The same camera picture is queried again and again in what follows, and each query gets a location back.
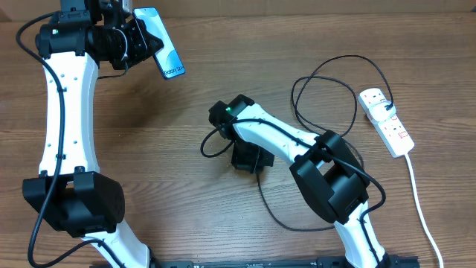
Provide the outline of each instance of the red switch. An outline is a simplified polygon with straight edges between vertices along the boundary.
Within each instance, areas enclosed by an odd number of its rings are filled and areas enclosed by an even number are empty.
[[[408,133],[406,131],[400,132],[399,135],[400,135],[400,138],[408,137]]]

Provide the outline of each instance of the table surface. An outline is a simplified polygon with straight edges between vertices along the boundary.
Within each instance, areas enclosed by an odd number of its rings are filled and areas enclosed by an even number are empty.
[[[347,16],[270,16],[168,19],[167,29],[187,69],[164,81],[153,60],[125,77],[97,82],[94,140],[101,173],[126,195],[126,220],[138,238],[164,261],[246,261],[343,255],[332,231],[289,232],[270,218],[254,176],[230,164],[231,152],[206,159],[199,152],[213,128],[208,109],[239,93],[277,118],[298,126],[290,101],[294,81],[324,60],[360,54],[380,66],[393,90],[399,117],[415,141],[411,151],[425,218],[447,267],[476,267],[476,16],[473,13]],[[23,200],[22,180],[37,176],[45,146],[46,89],[41,67],[14,41],[18,23],[0,24],[0,267],[26,267],[37,213]],[[25,33],[33,46],[39,25]],[[102,63],[100,74],[114,74]],[[380,87],[368,63],[345,59],[321,75],[342,79],[357,92]],[[352,118],[352,95],[342,86],[309,84],[302,113],[342,133]],[[436,267],[423,233],[408,169],[393,159],[358,108],[347,136],[368,173],[387,192],[371,213],[379,242],[390,254],[417,255]],[[213,137],[217,151],[226,141]],[[284,223],[324,227],[303,201],[285,163],[277,159],[263,176],[264,194]],[[368,188],[370,203],[379,200]],[[78,243],[42,225],[38,262]],[[101,262],[92,247],[59,267]]]

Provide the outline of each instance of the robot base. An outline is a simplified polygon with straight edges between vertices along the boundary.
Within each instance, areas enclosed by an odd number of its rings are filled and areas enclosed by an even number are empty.
[[[353,268],[345,257],[321,257],[317,260],[296,261],[230,261],[216,263],[193,263],[191,261],[164,261],[161,268]],[[90,268],[110,268],[93,266]],[[381,268],[419,268],[418,257],[402,258],[386,255]]]

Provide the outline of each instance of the white power cord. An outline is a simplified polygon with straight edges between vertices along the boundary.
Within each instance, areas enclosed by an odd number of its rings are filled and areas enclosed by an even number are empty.
[[[418,211],[419,219],[422,222],[423,230],[425,230],[426,236],[430,240],[431,246],[433,246],[433,250],[437,254],[440,268],[444,268],[445,266],[443,264],[443,257],[441,256],[440,250],[438,249],[437,244],[434,242],[433,237],[431,236],[430,231],[428,230],[428,227],[426,226],[425,218],[423,217],[422,208],[419,206],[417,184],[415,183],[414,168],[411,165],[410,156],[407,153],[405,154],[405,159],[407,160],[408,171],[410,171],[411,187],[414,192],[415,206],[416,206],[416,210]]]

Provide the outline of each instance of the robotic arm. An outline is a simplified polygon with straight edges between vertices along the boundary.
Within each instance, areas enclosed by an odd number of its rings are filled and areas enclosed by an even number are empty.
[[[368,214],[364,217],[364,227],[379,259],[378,263],[367,242],[360,224],[361,214],[368,209],[366,188],[370,182],[367,178],[337,162],[325,174],[319,172],[318,168],[324,162],[331,161],[319,153],[322,150],[361,169],[339,135],[328,131],[318,136],[295,129],[243,95],[229,104],[219,101],[209,112],[209,121],[220,135],[235,141],[231,160],[235,168],[254,173],[264,166],[272,166],[274,156],[280,157],[290,166],[309,207],[325,221],[335,225],[345,247],[347,265],[358,268],[406,267],[394,266],[403,259],[385,253],[377,241]],[[408,262],[408,267],[418,265],[416,258],[407,258],[405,262]]]
[[[123,267],[160,267],[151,250],[141,243],[124,219],[122,187],[100,174],[94,151],[93,97],[101,61],[114,69],[128,68],[164,47],[140,19],[124,19],[132,2],[62,0],[36,36],[39,55],[58,76],[64,95],[65,134],[62,165],[44,220],[56,231],[67,231],[84,241],[102,240]],[[96,25],[104,18],[104,25]],[[58,88],[45,69],[48,117],[45,150],[39,178],[25,179],[23,195],[40,212],[57,164],[60,133]],[[112,267],[119,267],[104,246],[93,246]]]

